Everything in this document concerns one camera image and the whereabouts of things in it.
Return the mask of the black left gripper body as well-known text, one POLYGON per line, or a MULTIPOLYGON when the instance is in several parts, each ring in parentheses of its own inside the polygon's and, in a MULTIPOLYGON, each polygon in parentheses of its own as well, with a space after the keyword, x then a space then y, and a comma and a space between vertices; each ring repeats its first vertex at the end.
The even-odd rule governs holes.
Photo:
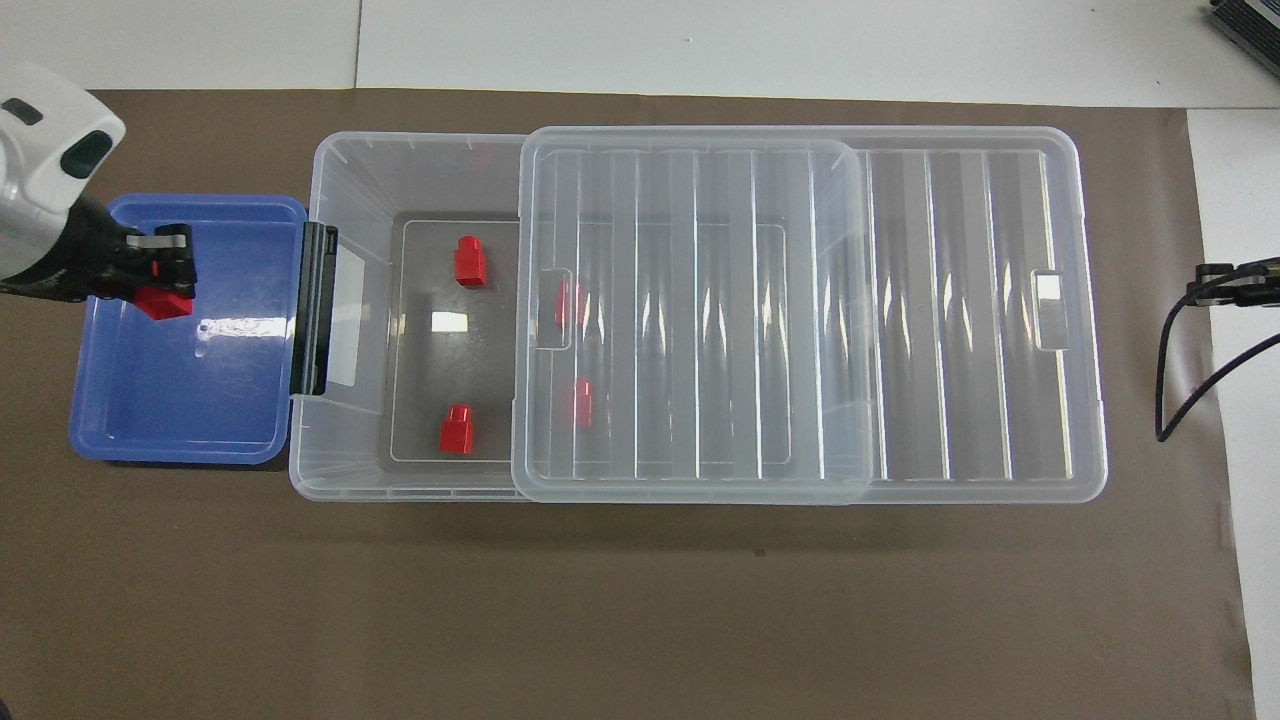
POLYGON ((51 249, 29 269, 3 278, 4 293, 81 304, 93 296, 129 302, 134 286, 125 269, 136 229, 115 220, 105 205, 77 199, 51 249))

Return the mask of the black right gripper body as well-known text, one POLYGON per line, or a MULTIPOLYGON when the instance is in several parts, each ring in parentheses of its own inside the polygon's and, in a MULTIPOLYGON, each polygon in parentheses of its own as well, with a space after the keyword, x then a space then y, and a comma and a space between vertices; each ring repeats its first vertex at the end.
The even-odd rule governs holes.
POLYGON ((1249 265, 1256 270, 1248 283, 1235 288, 1236 306, 1277 306, 1279 305, 1279 258, 1268 258, 1249 265))

